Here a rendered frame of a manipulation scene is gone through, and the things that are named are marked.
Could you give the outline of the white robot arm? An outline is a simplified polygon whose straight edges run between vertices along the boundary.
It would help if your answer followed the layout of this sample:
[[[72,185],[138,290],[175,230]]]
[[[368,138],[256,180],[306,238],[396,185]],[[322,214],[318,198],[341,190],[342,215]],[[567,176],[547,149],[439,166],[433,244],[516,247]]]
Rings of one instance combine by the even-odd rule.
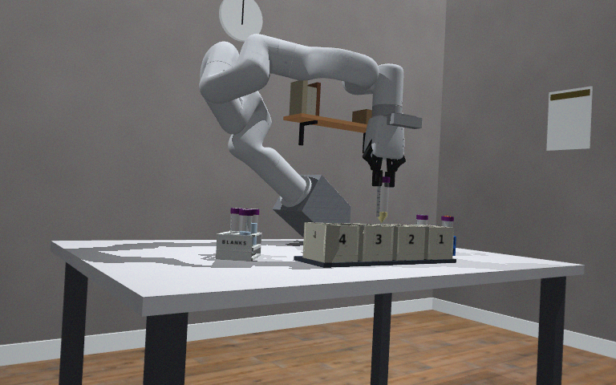
[[[387,116],[387,125],[422,128],[422,118],[402,113],[403,68],[399,65],[378,66],[372,58],[353,51],[307,47],[263,34],[250,35],[240,54],[231,43],[216,43],[201,64],[200,93],[221,127],[232,134],[230,153],[277,192],[285,207],[307,197],[311,180],[300,176],[273,148],[262,146],[271,118],[258,91],[268,83],[270,73],[301,81],[341,80],[352,95],[373,94],[372,117]]]

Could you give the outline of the grey tube rack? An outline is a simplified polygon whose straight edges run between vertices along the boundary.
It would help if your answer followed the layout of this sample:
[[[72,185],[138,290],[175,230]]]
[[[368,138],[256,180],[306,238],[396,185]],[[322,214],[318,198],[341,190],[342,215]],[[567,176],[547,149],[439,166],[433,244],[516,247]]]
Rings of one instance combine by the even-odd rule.
[[[253,237],[257,237],[256,245],[252,245]],[[261,233],[239,235],[239,233],[228,231],[217,234],[216,259],[252,261],[260,256]]]

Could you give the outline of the beige bucket adapter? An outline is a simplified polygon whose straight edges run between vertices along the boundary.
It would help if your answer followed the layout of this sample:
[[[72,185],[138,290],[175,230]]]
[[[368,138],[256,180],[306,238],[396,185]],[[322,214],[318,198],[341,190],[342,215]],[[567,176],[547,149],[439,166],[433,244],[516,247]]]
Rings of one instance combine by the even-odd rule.
[[[359,253],[359,225],[304,224],[302,257],[328,262],[355,262]]]
[[[392,261],[394,226],[359,225],[358,261]]]
[[[454,228],[434,225],[412,225],[425,227],[424,259],[452,259]]]
[[[392,260],[424,259],[425,227],[412,225],[387,226],[394,226]]]

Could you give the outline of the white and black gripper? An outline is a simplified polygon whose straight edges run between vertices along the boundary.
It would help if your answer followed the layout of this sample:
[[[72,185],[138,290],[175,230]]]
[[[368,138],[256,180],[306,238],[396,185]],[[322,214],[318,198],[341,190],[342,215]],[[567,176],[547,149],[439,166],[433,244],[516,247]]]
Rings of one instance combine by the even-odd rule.
[[[373,152],[374,151],[374,152]],[[387,116],[377,115],[368,120],[363,159],[371,166],[372,186],[382,186],[382,160],[387,160],[385,176],[391,178],[389,187],[395,187],[395,172],[405,163],[404,130],[387,125]],[[377,162],[376,162],[377,161]],[[391,164],[392,162],[392,164]]]

